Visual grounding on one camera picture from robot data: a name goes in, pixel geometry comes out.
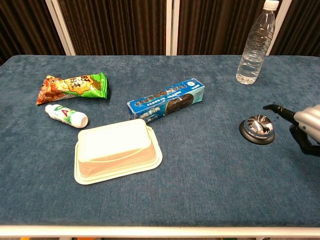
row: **green snack package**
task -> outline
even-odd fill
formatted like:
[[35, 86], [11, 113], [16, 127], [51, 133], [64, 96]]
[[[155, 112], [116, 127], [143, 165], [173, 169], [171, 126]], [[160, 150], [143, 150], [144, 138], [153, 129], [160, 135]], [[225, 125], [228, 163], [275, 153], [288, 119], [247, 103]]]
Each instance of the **green snack package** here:
[[50, 103], [75, 96], [106, 99], [108, 83], [103, 72], [68, 79], [48, 75], [43, 81], [36, 104]]

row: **dark curtain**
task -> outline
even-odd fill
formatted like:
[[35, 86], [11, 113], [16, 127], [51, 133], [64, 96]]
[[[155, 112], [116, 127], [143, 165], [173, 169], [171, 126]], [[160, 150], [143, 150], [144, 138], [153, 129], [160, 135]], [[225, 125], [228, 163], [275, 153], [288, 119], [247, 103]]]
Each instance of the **dark curtain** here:
[[177, 54], [241, 55], [264, 2], [180, 0]]
[[0, 65], [19, 54], [65, 55], [44, 0], [0, 0]]
[[320, 57], [319, 0], [292, 0], [270, 54]]
[[77, 55], [164, 55], [166, 0], [59, 0]]

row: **table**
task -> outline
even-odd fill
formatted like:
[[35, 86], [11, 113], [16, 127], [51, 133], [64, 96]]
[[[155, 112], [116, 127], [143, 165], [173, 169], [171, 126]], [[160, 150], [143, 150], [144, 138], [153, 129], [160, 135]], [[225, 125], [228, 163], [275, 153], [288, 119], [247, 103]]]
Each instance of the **table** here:
[[[319, 104], [320, 58], [267, 56], [253, 85], [236, 81], [239, 61], [236, 55], [10, 58], [0, 67], [0, 236], [320, 237], [320, 158], [304, 155], [290, 123], [262, 109]], [[204, 96], [148, 124], [162, 150], [159, 167], [80, 185], [73, 174], [80, 129], [49, 118], [35, 103], [46, 75], [99, 72], [109, 79], [108, 100], [57, 102], [86, 113], [87, 128], [127, 121], [128, 101], [188, 78], [205, 85]], [[273, 143], [241, 136], [240, 122], [256, 114], [273, 121]]]

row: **blue cookie box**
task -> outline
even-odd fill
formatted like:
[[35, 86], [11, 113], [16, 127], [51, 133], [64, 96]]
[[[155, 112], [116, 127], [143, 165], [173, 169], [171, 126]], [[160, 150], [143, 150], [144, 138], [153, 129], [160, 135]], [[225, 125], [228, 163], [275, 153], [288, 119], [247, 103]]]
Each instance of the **blue cookie box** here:
[[191, 94], [193, 101], [190, 105], [202, 101], [205, 86], [195, 78], [171, 85], [160, 93], [132, 100], [127, 103], [130, 119], [143, 119], [146, 123], [162, 118], [166, 114], [166, 107], [170, 100], [179, 99], [183, 95]]

